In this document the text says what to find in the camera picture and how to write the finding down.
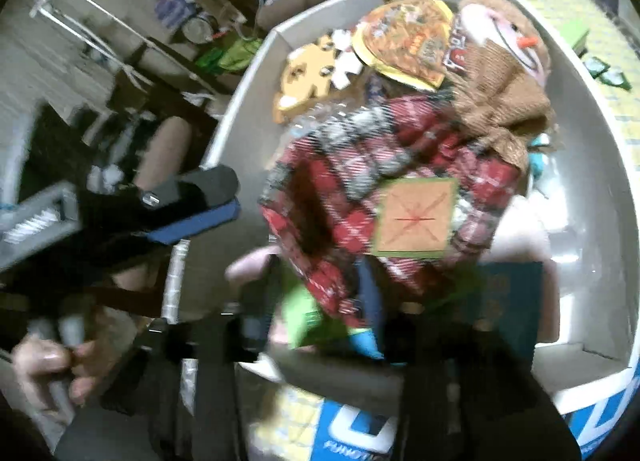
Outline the person left hand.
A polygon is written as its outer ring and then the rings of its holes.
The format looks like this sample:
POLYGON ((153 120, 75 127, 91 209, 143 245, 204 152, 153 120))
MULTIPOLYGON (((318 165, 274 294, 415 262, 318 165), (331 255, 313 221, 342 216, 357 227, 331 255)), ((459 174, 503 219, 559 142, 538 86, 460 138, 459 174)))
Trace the person left hand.
POLYGON ((53 413, 58 407, 48 385, 58 374, 68 375, 68 397, 81 405, 150 322, 126 311, 100 307, 94 313, 93 339, 74 348, 28 333, 12 351, 18 385, 36 409, 53 413))

